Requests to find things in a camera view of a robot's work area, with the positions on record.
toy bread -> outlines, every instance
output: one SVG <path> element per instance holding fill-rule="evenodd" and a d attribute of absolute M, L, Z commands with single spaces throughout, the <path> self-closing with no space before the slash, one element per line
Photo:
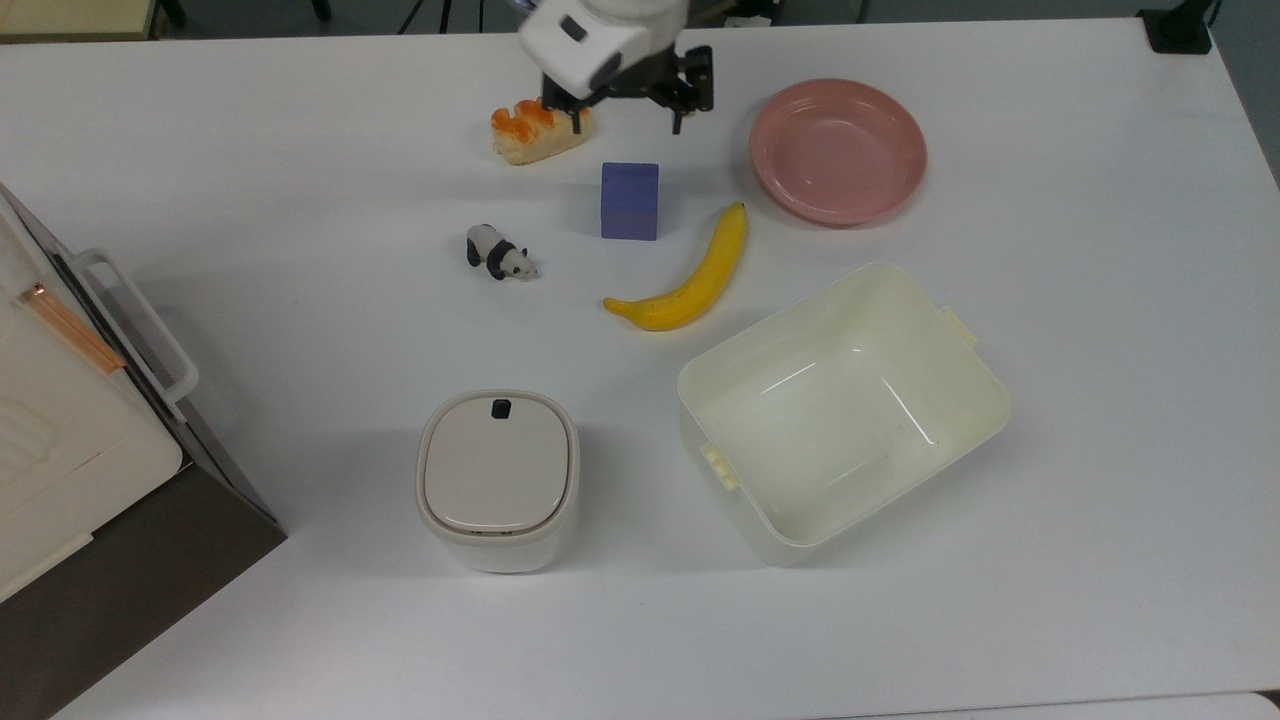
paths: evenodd
<path fill-rule="evenodd" d="M 538 100 L 516 102 L 516 115 L 506 108 L 489 118 L 493 127 L 493 149 L 512 165 L 527 165 L 577 147 L 591 136 L 591 110 L 580 115 L 581 135 L 573 135 L 573 119 L 567 114 L 544 110 Z"/>

blue block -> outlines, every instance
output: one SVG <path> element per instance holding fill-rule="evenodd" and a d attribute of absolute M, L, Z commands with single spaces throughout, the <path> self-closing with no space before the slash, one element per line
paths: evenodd
<path fill-rule="evenodd" d="M 600 169 L 600 237 L 658 240 L 658 165 L 604 164 Z"/>

pink bowl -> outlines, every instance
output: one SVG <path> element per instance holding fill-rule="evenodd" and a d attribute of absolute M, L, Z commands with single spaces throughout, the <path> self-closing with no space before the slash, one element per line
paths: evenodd
<path fill-rule="evenodd" d="M 751 163 L 764 190 L 827 225 L 900 209 L 920 186 L 925 158 L 924 135 L 906 108 L 849 79 L 792 85 L 751 126 Z"/>

panda figurine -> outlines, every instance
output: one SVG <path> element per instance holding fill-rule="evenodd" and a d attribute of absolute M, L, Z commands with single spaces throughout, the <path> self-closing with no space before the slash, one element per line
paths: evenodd
<path fill-rule="evenodd" d="M 527 281 L 538 277 L 538 269 L 529 259 L 529 249 L 516 250 L 493 225 L 475 225 L 467 231 L 467 263 L 479 268 L 484 263 L 493 279 L 516 278 Z"/>

yellow banana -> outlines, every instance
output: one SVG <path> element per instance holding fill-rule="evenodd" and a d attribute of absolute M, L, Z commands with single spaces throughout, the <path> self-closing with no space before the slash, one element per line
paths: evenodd
<path fill-rule="evenodd" d="M 707 255 L 684 284 L 667 295 L 634 302 L 605 297 L 604 309 L 645 331 L 672 331 L 687 325 L 719 300 L 733 277 L 745 243 L 746 208 L 735 202 L 721 215 Z"/>

